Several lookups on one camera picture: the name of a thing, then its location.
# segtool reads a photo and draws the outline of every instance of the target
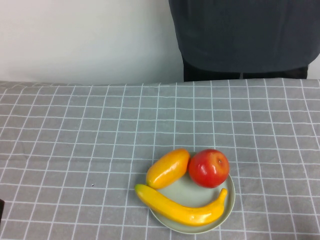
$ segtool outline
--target apple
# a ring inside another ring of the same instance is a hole
[[[198,152],[191,158],[188,166],[191,179],[205,188],[218,187],[227,179],[229,170],[227,157],[215,149]]]

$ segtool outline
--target dark gray sweater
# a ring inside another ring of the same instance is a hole
[[[320,0],[169,0],[182,56],[216,72],[262,73],[320,53]]]

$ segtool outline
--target yellow banana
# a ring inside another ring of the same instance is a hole
[[[153,188],[137,184],[135,192],[140,200],[152,210],[178,223],[198,227],[210,224],[221,217],[225,210],[227,189],[223,188],[219,197],[202,207],[182,206],[162,195]]]

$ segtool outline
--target white wall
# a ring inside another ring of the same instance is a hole
[[[310,78],[320,78],[320,58]],[[168,0],[0,0],[0,81],[182,81]]]

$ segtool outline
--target plate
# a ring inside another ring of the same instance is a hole
[[[160,223],[172,229],[176,232],[183,234],[200,234],[208,232],[216,227],[220,226],[230,215],[235,205],[235,185],[230,175],[220,186],[216,188],[204,188],[197,185],[186,173],[183,177],[172,183],[171,185],[159,189],[158,191],[165,195],[167,198],[179,203],[183,206],[199,208],[203,207],[215,199],[220,194],[222,188],[228,190],[228,194],[224,201],[224,212],[223,215],[216,221],[204,225],[204,226],[188,226],[175,221],[172,221],[158,212],[151,212]]]

